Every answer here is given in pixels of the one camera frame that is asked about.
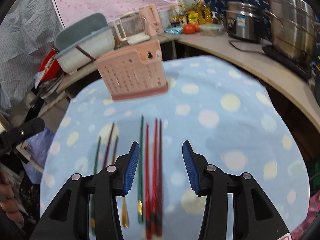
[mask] pink plastic basket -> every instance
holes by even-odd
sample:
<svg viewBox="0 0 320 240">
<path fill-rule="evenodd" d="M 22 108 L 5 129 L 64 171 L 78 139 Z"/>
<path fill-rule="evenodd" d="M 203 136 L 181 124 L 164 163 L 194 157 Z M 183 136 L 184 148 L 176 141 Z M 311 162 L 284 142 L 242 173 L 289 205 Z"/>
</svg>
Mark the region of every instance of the pink plastic basket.
<svg viewBox="0 0 320 240">
<path fill-rule="evenodd" d="M 109 52 L 95 64 L 113 100 L 145 97 L 168 90 L 158 40 Z"/>
</svg>

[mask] red chopstick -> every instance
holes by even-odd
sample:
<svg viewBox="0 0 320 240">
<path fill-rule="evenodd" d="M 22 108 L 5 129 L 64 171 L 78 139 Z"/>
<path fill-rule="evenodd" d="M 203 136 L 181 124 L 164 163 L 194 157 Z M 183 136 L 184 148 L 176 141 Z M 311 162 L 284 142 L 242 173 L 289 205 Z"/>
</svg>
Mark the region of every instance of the red chopstick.
<svg viewBox="0 0 320 240">
<path fill-rule="evenodd" d="M 158 166 L 158 187 L 157 187 L 157 225 L 156 234 L 162 236 L 162 120 L 160 119 L 159 129 L 159 166 Z"/>
<path fill-rule="evenodd" d="M 156 188 L 157 188 L 157 133 L 158 133 L 158 119 L 155 120 L 155 134 L 153 143 L 153 178 L 152 178 L 152 203 L 151 203 L 151 234 L 156 234 Z"/>
<path fill-rule="evenodd" d="M 146 219 L 146 239 L 151 240 L 151 221 L 150 221 L 150 193 L 149 193 L 149 125 L 146 125 L 146 145 L 145 145 L 145 219 Z"/>
<path fill-rule="evenodd" d="M 107 148 L 106 148 L 106 153 L 104 155 L 104 160 L 103 160 L 103 164 L 102 164 L 102 169 L 104 169 L 107 166 L 107 159 L 108 159 L 108 154 L 109 154 L 109 150 L 110 150 L 110 144 L 111 144 L 111 138 L 112 138 L 112 133 L 113 133 L 113 129 L 115 127 L 115 123 L 112 123 L 112 127 L 111 127 L 111 131 L 110 131 L 110 135 L 109 135 L 109 140 L 108 140 L 108 144 L 107 144 Z"/>
</svg>

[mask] blue polka dot tablecloth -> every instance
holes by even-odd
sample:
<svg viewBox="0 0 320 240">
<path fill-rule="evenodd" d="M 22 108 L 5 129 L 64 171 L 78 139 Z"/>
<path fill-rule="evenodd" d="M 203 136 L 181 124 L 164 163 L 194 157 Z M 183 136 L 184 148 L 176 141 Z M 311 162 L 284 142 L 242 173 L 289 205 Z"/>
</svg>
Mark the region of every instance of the blue polka dot tablecloth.
<svg viewBox="0 0 320 240">
<path fill-rule="evenodd" d="M 164 238 L 196 240 L 201 228 L 205 197 L 197 197 L 191 190 L 182 158 L 185 140 L 224 172 L 251 173 L 289 230 L 295 229 L 308 211 L 307 170 L 264 87 L 213 56 L 166 61 L 163 65 L 170 85 L 165 94 L 113 102 L 104 82 L 98 80 L 71 100 L 45 164 L 41 214 L 73 173 L 93 173 L 99 135 L 101 168 L 112 122 L 115 128 L 110 152 L 118 135 L 117 153 L 127 154 L 132 142 L 139 141 L 143 114 L 150 125 L 151 152 L 154 119 L 163 121 Z M 151 176 L 152 157 L 149 167 Z M 130 227 L 122 228 L 124 239 L 143 239 L 145 234 L 137 219 L 137 186 L 136 174 L 126 197 Z M 117 204 L 121 214 L 122 198 Z M 232 239 L 232 213 L 230 195 L 227 239 Z"/>
</svg>

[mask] sticker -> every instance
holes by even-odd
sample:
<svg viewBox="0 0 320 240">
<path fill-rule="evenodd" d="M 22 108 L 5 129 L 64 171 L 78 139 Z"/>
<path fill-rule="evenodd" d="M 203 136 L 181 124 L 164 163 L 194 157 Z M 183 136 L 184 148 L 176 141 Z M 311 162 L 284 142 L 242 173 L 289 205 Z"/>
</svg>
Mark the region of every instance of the sticker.
<svg viewBox="0 0 320 240">
<path fill-rule="evenodd" d="M 280 237 L 278 240 L 292 240 L 292 238 L 290 233 L 287 233 L 284 236 Z"/>
<path fill-rule="evenodd" d="M 237 24 L 241 28 L 245 28 L 245 16 L 238 14 L 237 15 Z"/>
</svg>

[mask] black stove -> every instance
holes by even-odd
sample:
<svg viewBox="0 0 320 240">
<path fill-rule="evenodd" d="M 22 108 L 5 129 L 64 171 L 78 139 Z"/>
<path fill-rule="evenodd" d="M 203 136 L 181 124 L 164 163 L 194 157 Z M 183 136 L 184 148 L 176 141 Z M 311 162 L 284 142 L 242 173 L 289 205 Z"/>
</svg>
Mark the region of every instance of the black stove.
<svg viewBox="0 0 320 240">
<path fill-rule="evenodd" d="M 301 65 L 288 59 L 285 55 L 275 50 L 272 45 L 265 46 L 262 49 L 268 57 L 271 57 L 275 61 L 281 63 L 304 81 L 307 82 L 311 78 L 311 67 L 309 65 Z"/>
</svg>

